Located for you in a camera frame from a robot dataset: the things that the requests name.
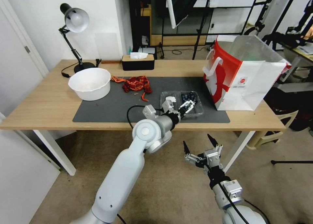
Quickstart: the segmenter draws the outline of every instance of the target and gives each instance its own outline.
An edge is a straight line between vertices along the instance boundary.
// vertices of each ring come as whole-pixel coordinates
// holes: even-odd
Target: black lamp base
[[[76,65],[74,68],[74,72],[77,73],[77,72],[82,71],[84,69],[94,68],[94,67],[95,67],[95,65],[93,63],[84,62],[82,65],[81,64]]]

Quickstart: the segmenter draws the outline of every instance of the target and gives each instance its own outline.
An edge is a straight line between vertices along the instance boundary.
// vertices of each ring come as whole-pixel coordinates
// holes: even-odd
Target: tissue
[[[144,59],[147,58],[148,53],[143,53],[143,52],[131,52],[130,53],[130,58],[131,59]]]

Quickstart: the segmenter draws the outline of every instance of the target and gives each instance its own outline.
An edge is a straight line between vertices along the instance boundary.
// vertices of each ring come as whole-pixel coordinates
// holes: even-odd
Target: desk lamp
[[[87,12],[80,8],[72,8],[70,5],[63,3],[60,6],[61,12],[64,14],[65,25],[59,29],[59,32],[63,35],[65,41],[71,48],[74,56],[78,60],[78,65],[74,67],[74,72],[77,73],[78,71],[87,69],[87,68],[94,68],[98,67],[101,60],[96,59],[96,66],[90,62],[82,62],[81,55],[72,47],[68,39],[66,38],[66,34],[70,31],[74,33],[80,33],[84,31],[88,24],[89,24],[89,16]]]

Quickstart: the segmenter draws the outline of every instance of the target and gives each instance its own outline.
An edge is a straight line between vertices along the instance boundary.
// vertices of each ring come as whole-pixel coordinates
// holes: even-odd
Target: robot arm
[[[71,224],[112,223],[141,173],[144,149],[154,153],[167,143],[172,136],[171,130],[193,106],[193,102],[186,101],[177,111],[172,101],[166,100],[162,104],[165,113],[158,116],[153,106],[147,105],[142,111],[147,119],[134,126],[131,145],[116,158],[96,194],[92,208]]]
[[[192,101],[186,101],[177,111],[174,110],[172,101],[166,100],[162,104],[165,114],[157,116],[152,105],[147,105],[143,109],[143,114],[147,119],[141,120],[135,125],[132,131],[133,142],[116,158],[96,194],[92,208],[84,216],[70,224],[112,223],[141,173],[144,166],[143,151],[146,149],[148,152],[154,153],[167,143],[172,136],[171,130],[193,106]],[[237,180],[230,180],[223,171],[219,160],[223,146],[218,145],[210,135],[208,137],[215,147],[197,156],[190,153],[184,142],[185,159],[197,167],[203,168],[208,175],[216,203],[225,212],[223,224],[265,224],[260,214],[248,207],[234,205],[243,200],[242,188]]]
[[[184,141],[185,159],[191,164],[203,168],[204,173],[209,177],[210,188],[215,194],[215,201],[225,213],[223,224],[266,224],[260,214],[252,211],[249,207],[238,205],[243,201],[241,197],[242,187],[237,180],[231,180],[223,171],[223,166],[220,163],[223,145],[219,145],[209,134],[208,137],[214,148],[197,156],[190,153]]]

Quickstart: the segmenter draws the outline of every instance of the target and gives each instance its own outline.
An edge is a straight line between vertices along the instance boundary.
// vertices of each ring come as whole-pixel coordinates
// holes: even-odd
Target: paper shopping bag
[[[279,75],[290,68],[256,36],[219,35],[207,59],[203,78],[217,110],[255,110]]]

